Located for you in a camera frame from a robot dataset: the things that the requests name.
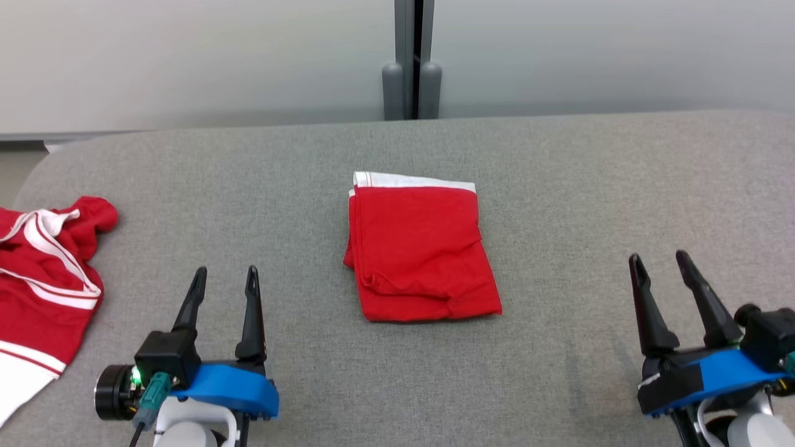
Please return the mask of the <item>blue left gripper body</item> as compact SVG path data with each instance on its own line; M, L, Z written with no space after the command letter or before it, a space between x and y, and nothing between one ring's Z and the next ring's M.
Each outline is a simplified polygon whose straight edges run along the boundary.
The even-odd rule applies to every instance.
M172 397L221 405L253 418L276 418L280 396L275 384L261 371L232 363L204 363L186 389L173 389Z

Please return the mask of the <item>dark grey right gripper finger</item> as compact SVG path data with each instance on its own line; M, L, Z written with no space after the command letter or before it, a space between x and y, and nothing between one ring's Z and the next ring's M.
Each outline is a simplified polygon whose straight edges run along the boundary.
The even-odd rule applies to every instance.
M651 280L639 254L629 257L629 272L640 350L646 357L673 353L678 337L668 329L651 291Z
M732 315L709 282L704 278L687 251L676 252L679 273L684 285L693 293L701 322L704 326L705 348L723 348L739 342L743 331L739 328Z

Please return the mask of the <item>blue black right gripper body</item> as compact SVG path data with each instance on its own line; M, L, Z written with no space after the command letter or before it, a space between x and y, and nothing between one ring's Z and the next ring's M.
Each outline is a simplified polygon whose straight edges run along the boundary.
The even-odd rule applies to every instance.
M749 388L774 384L787 370L766 371L739 349L727 349L681 367L669 367L638 385L641 413L656 417L670 410Z

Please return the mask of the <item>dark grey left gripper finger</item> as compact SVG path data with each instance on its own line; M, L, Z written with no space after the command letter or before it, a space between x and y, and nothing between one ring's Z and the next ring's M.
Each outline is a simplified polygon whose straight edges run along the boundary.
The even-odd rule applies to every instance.
M171 331L191 331L195 333L199 306L204 302L207 281L207 267L199 267L183 300Z
M239 363L264 364L267 359L266 337L262 314L261 289L258 269L248 268L245 286L246 312L242 324L242 336L235 348Z

